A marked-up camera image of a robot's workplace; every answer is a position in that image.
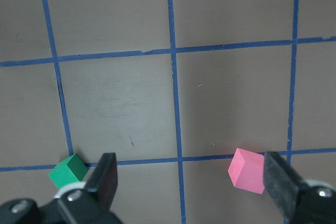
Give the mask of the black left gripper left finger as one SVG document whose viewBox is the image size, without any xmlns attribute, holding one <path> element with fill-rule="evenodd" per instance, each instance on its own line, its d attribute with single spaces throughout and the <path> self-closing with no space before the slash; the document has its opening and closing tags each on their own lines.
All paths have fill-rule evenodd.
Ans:
<svg viewBox="0 0 336 224">
<path fill-rule="evenodd" d="M 113 216 L 110 211 L 118 187 L 115 153 L 104 153 L 89 179 L 72 183 L 58 194 L 59 211 L 64 216 Z"/>
</svg>

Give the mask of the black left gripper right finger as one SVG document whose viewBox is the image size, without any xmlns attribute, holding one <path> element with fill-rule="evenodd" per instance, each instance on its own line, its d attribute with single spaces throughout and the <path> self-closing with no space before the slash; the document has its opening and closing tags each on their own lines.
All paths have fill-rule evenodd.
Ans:
<svg viewBox="0 0 336 224">
<path fill-rule="evenodd" d="M 277 152 L 264 154 L 263 183 L 285 220 L 335 220 L 335 188 L 303 179 Z"/>
</svg>

